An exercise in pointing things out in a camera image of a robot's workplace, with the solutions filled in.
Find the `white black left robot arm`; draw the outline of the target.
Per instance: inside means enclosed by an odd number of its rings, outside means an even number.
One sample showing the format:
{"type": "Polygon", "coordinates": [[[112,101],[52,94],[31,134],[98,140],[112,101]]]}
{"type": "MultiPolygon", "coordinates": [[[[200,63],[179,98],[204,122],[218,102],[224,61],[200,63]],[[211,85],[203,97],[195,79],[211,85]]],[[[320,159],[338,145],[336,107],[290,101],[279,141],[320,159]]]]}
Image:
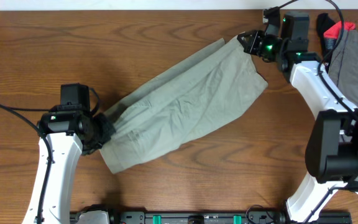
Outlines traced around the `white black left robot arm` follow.
{"type": "Polygon", "coordinates": [[[90,108],[91,92],[79,83],[62,85],[60,104],[38,122],[39,164],[24,223],[110,223],[111,214],[103,208],[70,212],[80,156],[101,149],[115,132],[104,114],[90,108]]]}

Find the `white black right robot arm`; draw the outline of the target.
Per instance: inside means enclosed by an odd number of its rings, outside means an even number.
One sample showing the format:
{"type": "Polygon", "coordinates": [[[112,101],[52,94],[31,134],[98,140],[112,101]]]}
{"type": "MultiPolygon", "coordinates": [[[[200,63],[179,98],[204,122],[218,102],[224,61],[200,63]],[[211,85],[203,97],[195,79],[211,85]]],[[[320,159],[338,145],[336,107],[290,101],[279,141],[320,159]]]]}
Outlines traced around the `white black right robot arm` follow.
{"type": "Polygon", "coordinates": [[[281,212],[250,208],[248,223],[350,223],[347,213],[324,212],[340,191],[358,194],[358,107],[329,79],[323,61],[308,50],[309,16],[266,9],[265,30],[240,34],[244,52],[275,62],[309,106],[315,123],[306,151],[307,173],[281,212]]]}

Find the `khaki green shorts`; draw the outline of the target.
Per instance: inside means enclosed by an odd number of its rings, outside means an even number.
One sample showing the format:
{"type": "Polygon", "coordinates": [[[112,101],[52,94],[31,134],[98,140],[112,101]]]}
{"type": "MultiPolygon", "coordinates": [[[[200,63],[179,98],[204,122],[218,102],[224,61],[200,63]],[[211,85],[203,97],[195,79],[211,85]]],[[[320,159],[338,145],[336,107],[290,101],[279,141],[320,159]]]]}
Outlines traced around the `khaki green shorts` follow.
{"type": "Polygon", "coordinates": [[[105,111],[116,130],[101,149],[115,174],[241,117],[267,88],[236,38],[219,39],[105,111]]]}

